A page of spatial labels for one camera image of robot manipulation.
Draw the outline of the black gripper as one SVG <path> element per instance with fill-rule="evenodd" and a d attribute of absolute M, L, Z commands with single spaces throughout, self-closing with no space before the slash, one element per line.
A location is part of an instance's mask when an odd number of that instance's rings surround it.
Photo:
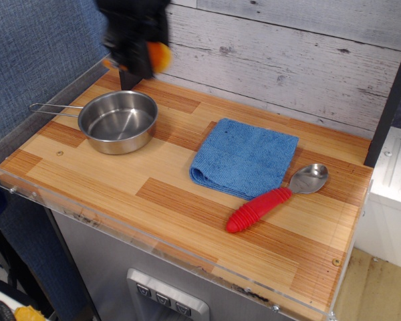
<path fill-rule="evenodd" d="M 96 1 L 108 21 L 103 44 L 121 70 L 142 79 L 153 77 L 147 42 L 169 45 L 169 4 L 170 1 Z"/>

